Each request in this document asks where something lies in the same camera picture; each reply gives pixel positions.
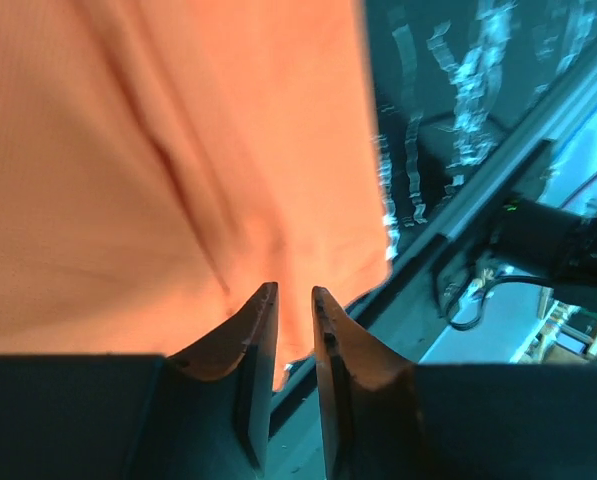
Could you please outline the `orange t shirt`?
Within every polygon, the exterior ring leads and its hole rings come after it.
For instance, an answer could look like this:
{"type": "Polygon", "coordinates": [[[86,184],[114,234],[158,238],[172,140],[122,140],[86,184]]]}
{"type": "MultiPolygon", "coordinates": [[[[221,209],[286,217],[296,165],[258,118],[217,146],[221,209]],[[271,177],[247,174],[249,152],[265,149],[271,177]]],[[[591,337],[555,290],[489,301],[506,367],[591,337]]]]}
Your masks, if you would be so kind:
{"type": "Polygon", "coordinates": [[[357,1],[0,1],[0,352],[171,355],[390,265],[357,1]]]}

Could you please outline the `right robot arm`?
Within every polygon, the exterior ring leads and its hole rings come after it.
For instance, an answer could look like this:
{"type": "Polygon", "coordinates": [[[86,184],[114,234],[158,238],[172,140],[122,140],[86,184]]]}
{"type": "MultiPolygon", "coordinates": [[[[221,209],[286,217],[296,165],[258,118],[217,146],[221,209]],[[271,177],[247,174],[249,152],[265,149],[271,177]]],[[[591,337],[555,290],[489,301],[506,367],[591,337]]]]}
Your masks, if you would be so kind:
{"type": "Polygon", "coordinates": [[[552,289],[555,300],[597,313],[597,215],[515,199],[497,216],[490,247],[552,289]]]}

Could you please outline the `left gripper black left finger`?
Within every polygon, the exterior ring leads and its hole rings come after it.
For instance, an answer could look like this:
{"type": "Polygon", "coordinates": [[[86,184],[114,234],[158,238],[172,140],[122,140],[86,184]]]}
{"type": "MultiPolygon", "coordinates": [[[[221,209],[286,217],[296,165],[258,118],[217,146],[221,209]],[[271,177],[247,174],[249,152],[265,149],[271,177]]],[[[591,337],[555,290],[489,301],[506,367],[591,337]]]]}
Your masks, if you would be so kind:
{"type": "Polygon", "coordinates": [[[177,354],[0,355],[0,479],[258,479],[278,287],[177,354]]]}

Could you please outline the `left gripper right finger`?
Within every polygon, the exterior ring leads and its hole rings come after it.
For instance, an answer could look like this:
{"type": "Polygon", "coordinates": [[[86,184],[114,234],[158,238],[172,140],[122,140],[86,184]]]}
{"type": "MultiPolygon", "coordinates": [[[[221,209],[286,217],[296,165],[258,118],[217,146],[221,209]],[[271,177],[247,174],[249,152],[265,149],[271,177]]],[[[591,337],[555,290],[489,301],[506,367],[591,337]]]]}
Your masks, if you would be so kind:
{"type": "Polygon", "coordinates": [[[597,479],[597,365],[417,364],[312,291],[330,479],[597,479]]]}

